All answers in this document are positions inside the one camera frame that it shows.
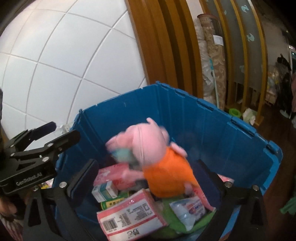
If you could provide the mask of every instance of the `pink package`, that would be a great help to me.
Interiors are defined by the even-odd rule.
[[[94,180],[94,186],[112,181],[118,190],[134,187],[136,185],[135,182],[126,182],[121,179],[123,171],[127,169],[129,169],[128,163],[119,163],[100,169]]]
[[[229,181],[229,182],[234,183],[234,180],[231,179],[230,177],[225,177],[225,176],[222,176],[222,175],[219,175],[219,174],[218,174],[218,176],[221,178],[221,180],[222,180],[223,182],[227,182],[227,181]],[[205,208],[207,208],[207,209],[210,210],[211,212],[214,211],[215,208],[212,207],[212,206],[209,204],[209,202],[208,202],[208,200],[207,200],[207,198],[206,198],[204,192],[202,191],[201,187],[194,187],[194,188],[193,188],[193,191],[194,191],[194,193],[200,198],[200,200],[202,201],[202,204],[205,206]]]
[[[145,189],[98,212],[97,218],[109,241],[136,240],[167,226]]]

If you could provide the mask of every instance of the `gray panel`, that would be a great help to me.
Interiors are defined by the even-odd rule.
[[[262,84],[262,52],[259,30],[250,4],[247,0],[236,0],[245,26],[248,45],[249,87],[261,91]]]
[[[209,8],[211,14],[214,15],[215,17],[217,17],[218,19],[220,19],[216,5],[214,3],[214,0],[206,0],[206,3],[207,3],[207,7]]]
[[[233,57],[233,74],[234,81],[244,84],[244,50],[242,45],[242,37],[240,34],[239,24],[229,0],[220,0],[223,12],[227,19],[227,24],[230,31],[232,43],[232,57]]]

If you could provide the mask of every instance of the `rolled carpet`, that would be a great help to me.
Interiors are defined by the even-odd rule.
[[[219,20],[213,15],[200,14],[197,17],[199,18],[204,31],[209,56],[213,61],[219,108],[224,110],[226,95],[226,64],[221,25]]]

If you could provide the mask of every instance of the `blue plastic bin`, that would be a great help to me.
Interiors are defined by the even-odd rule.
[[[81,140],[60,156],[54,186],[68,181],[90,158],[100,160],[106,154],[106,141],[130,125],[146,122],[147,117],[164,126],[187,151],[193,169],[194,161],[201,159],[211,171],[233,178],[236,186],[257,184],[263,194],[283,157],[274,142],[266,141],[249,124],[203,99],[156,83],[80,110],[72,129],[80,132]],[[107,240],[96,218],[95,202],[89,193],[76,212],[94,238]],[[237,214],[238,209],[223,235],[233,228]],[[195,240],[200,233],[182,240]]]

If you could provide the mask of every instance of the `orange shirt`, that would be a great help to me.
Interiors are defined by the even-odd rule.
[[[188,161],[167,147],[164,158],[157,164],[143,167],[150,191],[159,198],[170,198],[185,193],[184,183],[199,186]]]

